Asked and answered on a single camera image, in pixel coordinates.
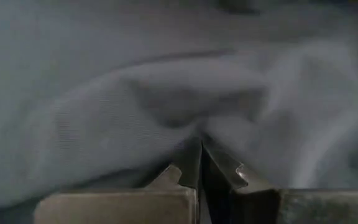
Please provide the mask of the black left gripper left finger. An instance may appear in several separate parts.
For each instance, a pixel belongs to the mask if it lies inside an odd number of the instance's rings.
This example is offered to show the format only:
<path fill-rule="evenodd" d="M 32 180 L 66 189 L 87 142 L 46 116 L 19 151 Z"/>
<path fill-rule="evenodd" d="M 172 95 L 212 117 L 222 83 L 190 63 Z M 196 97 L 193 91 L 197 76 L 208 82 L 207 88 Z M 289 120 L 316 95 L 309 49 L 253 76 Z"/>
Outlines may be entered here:
<path fill-rule="evenodd" d="M 38 203 L 34 224 L 198 224 L 201 140 L 137 188 L 71 191 Z"/>

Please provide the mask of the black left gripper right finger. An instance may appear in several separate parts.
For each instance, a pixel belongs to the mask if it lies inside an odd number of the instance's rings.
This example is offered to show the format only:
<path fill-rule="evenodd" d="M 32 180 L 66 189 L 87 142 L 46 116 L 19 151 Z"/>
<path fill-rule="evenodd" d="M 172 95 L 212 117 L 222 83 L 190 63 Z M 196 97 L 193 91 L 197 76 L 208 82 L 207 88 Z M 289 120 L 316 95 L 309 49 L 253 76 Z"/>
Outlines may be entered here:
<path fill-rule="evenodd" d="M 202 183 L 212 224 L 358 224 L 358 190 L 283 189 L 202 140 Z"/>

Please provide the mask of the dark grey garment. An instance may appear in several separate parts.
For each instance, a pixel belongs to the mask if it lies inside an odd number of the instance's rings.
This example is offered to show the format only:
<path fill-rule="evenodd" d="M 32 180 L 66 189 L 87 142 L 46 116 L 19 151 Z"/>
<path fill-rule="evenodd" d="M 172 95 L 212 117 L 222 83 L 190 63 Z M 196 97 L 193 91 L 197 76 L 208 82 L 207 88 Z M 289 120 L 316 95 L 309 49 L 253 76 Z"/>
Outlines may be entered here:
<path fill-rule="evenodd" d="M 358 2 L 0 0 L 0 209 L 197 134 L 279 186 L 358 189 Z"/>

